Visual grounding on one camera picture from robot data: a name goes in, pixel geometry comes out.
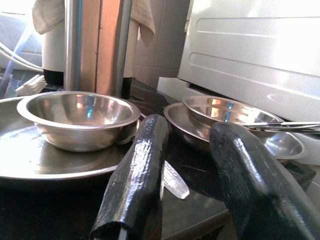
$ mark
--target dark countertop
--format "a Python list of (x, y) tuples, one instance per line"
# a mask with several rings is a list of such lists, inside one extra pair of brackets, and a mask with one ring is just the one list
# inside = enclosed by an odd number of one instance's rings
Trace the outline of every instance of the dark countertop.
[[(163, 115), (163, 108), (168, 105), (163, 95), (136, 80), (129, 100), (146, 115)], [(230, 218), (221, 201), (218, 173), (209, 155), (186, 145), (174, 132), (168, 146), (166, 160), (184, 178), (190, 196), (180, 200), (164, 190), (162, 238), (196, 239)], [(0, 188), (0, 239), (87, 239), (108, 179), (109, 175), (105, 175), (89, 187), (73, 191), (43, 192), (37, 185), (32, 191)]]

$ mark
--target towel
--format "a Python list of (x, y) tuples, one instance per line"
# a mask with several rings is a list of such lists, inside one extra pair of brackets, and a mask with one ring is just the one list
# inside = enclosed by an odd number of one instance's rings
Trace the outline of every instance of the towel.
[(65, 0), (36, 0), (32, 6), (35, 30), (45, 34), (65, 20)]
[(141, 39), (148, 46), (156, 33), (150, 0), (132, 0), (130, 18), (139, 23)]
[[(148, 46), (156, 33), (150, 0), (132, 0), (130, 18), (139, 23), (142, 41)], [(36, 0), (32, 7), (32, 19), (39, 34), (51, 31), (65, 20), (65, 1)]]

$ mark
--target metal tray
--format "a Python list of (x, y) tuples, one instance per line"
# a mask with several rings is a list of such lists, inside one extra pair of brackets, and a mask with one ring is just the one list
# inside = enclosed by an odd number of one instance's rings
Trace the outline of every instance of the metal tray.
[[(163, 113), (185, 142), (203, 152), (209, 152), (210, 129), (200, 122), (190, 121), (186, 106), (182, 103), (174, 103), (167, 106)], [(279, 132), (272, 137), (259, 139), (269, 152), (281, 162), (301, 159), (307, 154), (304, 144), (288, 132)]]
[(24, 188), (82, 188), (113, 172), (130, 143), (77, 153), (42, 139), (34, 124), (16, 110), (23, 97), (0, 100), (0, 185)]

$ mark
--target white tile wall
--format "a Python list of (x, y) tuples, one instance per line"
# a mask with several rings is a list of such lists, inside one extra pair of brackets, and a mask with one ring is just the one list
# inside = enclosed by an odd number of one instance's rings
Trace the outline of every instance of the white tile wall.
[(155, 67), (180, 67), (189, 3), (188, 0), (165, 0), (155, 53)]
[(178, 72), (178, 69), (153, 67), (150, 86), (156, 89), (158, 86), (159, 77), (176, 78), (178, 76)]
[(159, 77), (178, 75), (190, 0), (150, 0), (150, 3), (155, 37), (149, 46), (138, 40), (133, 75), (156, 89)]
[(140, 82), (150, 86), (152, 79), (152, 66), (134, 65), (134, 76)]
[(155, 27), (155, 36), (149, 46), (145, 46), (141, 38), (137, 41), (135, 64), (153, 67), (155, 64), (155, 55), (163, 13), (162, 10), (164, 6), (164, 0), (150, 0), (150, 4)]

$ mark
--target stainless steel plate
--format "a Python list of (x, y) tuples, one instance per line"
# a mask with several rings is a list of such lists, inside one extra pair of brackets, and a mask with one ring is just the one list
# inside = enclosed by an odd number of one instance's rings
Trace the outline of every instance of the stainless steel plate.
[(112, 172), (130, 145), (77, 153), (47, 143), (33, 122), (20, 116), (23, 97), (0, 101), (0, 179), (70, 181)]
[[(163, 112), (184, 141), (204, 152), (209, 152), (210, 129), (200, 122), (190, 121), (187, 107), (182, 103), (175, 103), (167, 106)], [(300, 159), (306, 155), (304, 144), (288, 132), (276, 133), (272, 137), (260, 140), (278, 160)]]

